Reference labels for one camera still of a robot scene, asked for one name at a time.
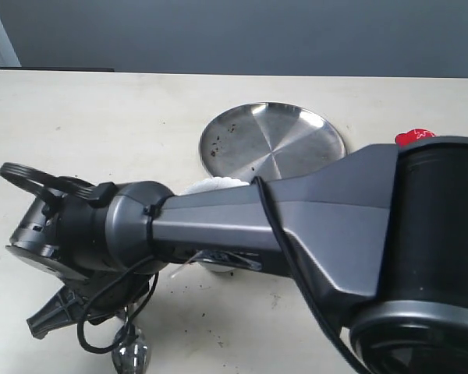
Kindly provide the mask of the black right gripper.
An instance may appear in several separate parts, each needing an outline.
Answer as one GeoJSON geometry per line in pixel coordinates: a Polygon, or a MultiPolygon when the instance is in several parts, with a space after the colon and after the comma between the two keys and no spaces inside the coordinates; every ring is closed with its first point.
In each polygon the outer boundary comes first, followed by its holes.
{"type": "MultiPolygon", "coordinates": [[[[76,324],[86,304],[102,289],[120,276],[114,272],[94,272],[85,280],[72,280],[72,290],[60,288],[35,314],[27,319],[33,338],[41,340],[53,331],[76,324]]],[[[88,320],[99,324],[120,309],[137,302],[150,290],[151,275],[134,274],[112,286],[92,304],[88,320]]]]}

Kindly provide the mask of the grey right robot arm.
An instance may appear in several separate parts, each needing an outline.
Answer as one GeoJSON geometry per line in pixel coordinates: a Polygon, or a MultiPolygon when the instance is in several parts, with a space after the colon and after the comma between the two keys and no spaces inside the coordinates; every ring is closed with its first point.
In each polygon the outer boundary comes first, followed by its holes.
{"type": "Polygon", "coordinates": [[[5,163],[34,195],[9,251],[62,289],[27,321],[84,335],[146,305],[170,263],[291,277],[358,373],[468,373],[468,137],[366,146],[308,175],[177,196],[5,163]]]}

